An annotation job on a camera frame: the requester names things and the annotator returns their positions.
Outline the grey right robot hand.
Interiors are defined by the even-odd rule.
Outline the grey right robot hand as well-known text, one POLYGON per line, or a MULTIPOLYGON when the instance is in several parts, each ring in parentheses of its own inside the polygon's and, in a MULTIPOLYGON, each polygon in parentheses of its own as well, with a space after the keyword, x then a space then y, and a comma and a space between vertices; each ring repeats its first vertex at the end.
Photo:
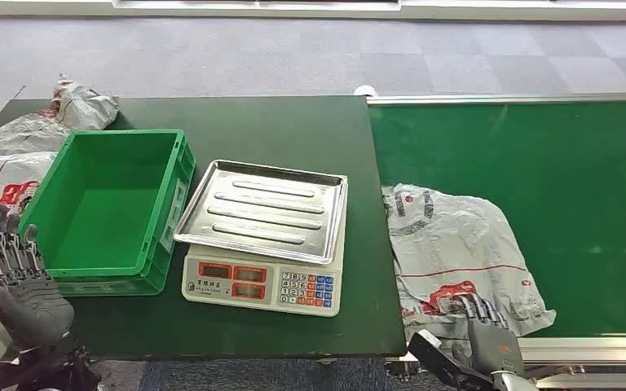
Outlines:
POLYGON ((467 355, 463 346, 455 343, 452 356, 460 364, 483 375, 496 371, 523 375, 524 362, 518 338, 510 330, 504 315, 476 293, 460 294, 456 299, 465 311, 471 354, 467 355))

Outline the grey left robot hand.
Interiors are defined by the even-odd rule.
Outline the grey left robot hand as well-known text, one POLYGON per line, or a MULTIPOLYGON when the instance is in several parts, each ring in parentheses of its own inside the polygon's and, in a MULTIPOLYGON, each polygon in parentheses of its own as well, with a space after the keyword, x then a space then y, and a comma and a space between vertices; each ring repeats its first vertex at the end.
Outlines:
POLYGON ((19 233, 20 214, 0 203, 0 322, 20 348, 55 346, 74 309, 46 270, 37 226, 19 233))

